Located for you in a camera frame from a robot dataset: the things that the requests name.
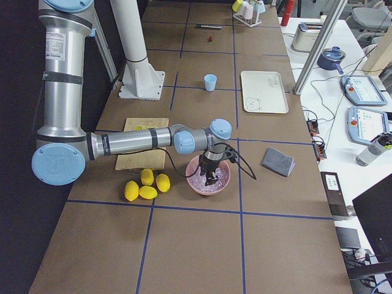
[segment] red cylinder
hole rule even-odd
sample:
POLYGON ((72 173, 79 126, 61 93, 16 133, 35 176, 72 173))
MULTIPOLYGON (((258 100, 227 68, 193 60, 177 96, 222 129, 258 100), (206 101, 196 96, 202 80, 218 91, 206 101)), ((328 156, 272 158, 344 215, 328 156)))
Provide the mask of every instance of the red cylinder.
POLYGON ((293 12, 295 0, 287 0, 286 6, 284 7, 284 14, 281 21, 281 26, 287 26, 288 19, 293 12))

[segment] lemon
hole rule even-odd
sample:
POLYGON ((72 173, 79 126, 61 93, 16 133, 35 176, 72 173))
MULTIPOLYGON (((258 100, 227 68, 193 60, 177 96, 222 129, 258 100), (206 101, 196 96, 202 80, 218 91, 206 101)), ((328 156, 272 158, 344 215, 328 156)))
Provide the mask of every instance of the lemon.
POLYGON ((154 199, 158 196, 158 191, 151 186, 143 186, 139 189, 139 195, 144 199, 154 199))
POLYGON ((134 201, 139 196, 139 186, 135 181, 125 185, 124 196, 128 201, 134 201))
POLYGON ((145 168, 140 174, 141 183, 145 186, 151 186, 154 182, 154 173, 150 168, 145 168))
POLYGON ((161 173, 156 178, 157 188, 162 192, 166 193, 170 189, 170 180, 167 175, 161 173))

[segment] blue pot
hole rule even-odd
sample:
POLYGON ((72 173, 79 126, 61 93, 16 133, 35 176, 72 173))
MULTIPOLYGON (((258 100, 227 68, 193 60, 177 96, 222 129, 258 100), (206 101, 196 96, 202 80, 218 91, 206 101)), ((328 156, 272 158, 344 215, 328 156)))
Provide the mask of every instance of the blue pot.
POLYGON ((324 49, 317 60, 318 66, 326 70, 337 70, 341 75, 343 70, 340 63, 345 58, 345 53, 339 47, 324 49))

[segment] wooden cutting board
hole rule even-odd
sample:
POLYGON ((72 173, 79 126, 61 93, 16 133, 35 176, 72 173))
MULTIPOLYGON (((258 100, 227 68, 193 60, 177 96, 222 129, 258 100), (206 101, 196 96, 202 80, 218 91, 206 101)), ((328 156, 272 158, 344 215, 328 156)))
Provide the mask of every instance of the wooden cutting board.
MULTIPOLYGON (((124 131, 167 127, 168 118, 127 118, 124 131)), ((150 150, 136 154, 119 155, 116 161, 116 170, 134 170, 150 168, 163 170, 165 167, 165 155, 162 150, 150 150)))

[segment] white toaster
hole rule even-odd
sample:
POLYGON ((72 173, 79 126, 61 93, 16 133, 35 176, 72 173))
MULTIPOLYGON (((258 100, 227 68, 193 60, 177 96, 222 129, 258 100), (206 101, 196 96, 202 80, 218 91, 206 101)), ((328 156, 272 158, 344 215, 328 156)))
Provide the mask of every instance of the white toaster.
POLYGON ((294 35, 293 49, 310 52, 322 28, 323 23, 300 23, 294 35))

